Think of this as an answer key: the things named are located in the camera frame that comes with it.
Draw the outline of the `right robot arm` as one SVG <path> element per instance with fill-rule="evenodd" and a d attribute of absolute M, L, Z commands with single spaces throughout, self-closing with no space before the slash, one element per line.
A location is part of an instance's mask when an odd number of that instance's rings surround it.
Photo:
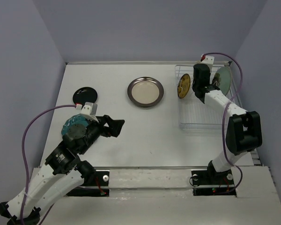
<path fill-rule="evenodd" d="M 210 84 L 210 75 L 208 65 L 198 63 L 193 66 L 195 96 L 222 115 L 223 151 L 209 162 L 206 172 L 207 180 L 216 184 L 244 154 L 262 145 L 262 132 L 260 115 L 233 103 L 216 85 Z"/>

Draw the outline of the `light blue flower plate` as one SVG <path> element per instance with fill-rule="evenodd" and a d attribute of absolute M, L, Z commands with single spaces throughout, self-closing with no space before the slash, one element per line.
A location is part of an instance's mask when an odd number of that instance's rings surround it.
<path fill-rule="evenodd" d="M 212 84 L 217 86 L 224 95 L 227 95 L 230 90 L 231 72 L 227 67 L 219 68 L 213 79 Z"/>

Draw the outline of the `black glossy plate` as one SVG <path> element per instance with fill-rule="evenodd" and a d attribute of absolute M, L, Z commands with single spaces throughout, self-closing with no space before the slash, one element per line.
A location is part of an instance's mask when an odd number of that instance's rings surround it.
<path fill-rule="evenodd" d="M 75 104 L 85 105 L 86 102 L 95 103 L 98 98 L 98 93 L 91 87 L 79 88 L 72 97 Z"/>

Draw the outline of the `teal scalloped plate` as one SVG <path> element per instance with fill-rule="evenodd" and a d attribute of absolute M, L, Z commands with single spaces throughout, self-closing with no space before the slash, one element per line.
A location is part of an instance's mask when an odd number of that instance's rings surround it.
<path fill-rule="evenodd" d="M 85 127 L 87 127 L 89 125 L 89 123 L 85 117 L 83 117 L 80 114 L 74 115 L 71 118 L 69 118 L 63 125 L 62 130 L 61 130 L 61 136 L 65 135 L 68 132 L 69 128 L 75 124 L 81 124 Z"/>

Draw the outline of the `grey rimmed cream plate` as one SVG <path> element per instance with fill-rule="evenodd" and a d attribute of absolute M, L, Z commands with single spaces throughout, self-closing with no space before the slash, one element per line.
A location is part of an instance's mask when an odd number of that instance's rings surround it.
<path fill-rule="evenodd" d="M 155 78 L 139 77 L 128 85 L 127 96 L 137 107 L 149 108 L 161 102 L 164 88 Z"/>

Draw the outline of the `yellow patterned plate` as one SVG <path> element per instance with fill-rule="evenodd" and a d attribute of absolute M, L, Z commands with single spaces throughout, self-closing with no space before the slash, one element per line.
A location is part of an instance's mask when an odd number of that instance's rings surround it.
<path fill-rule="evenodd" d="M 183 99 L 189 92 L 191 86 L 191 77 L 189 74 L 184 74 L 180 78 L 177 85 L 177 96 L 179 99 Z"/>

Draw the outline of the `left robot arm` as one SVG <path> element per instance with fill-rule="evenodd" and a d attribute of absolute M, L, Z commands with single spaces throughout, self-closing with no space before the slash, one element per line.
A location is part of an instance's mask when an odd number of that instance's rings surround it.
<path fill-rule="evenodd" d="M 118 137 L 124 123 L 104 115 L 68 126 L 28 186 L 14 199 L 0 203 L 0 215 L 9 219 L 9 225 L 35 225 L 58 199 L 82 184 L 97 181 L 95 168 L 79 156 L 101 136 Z"/>

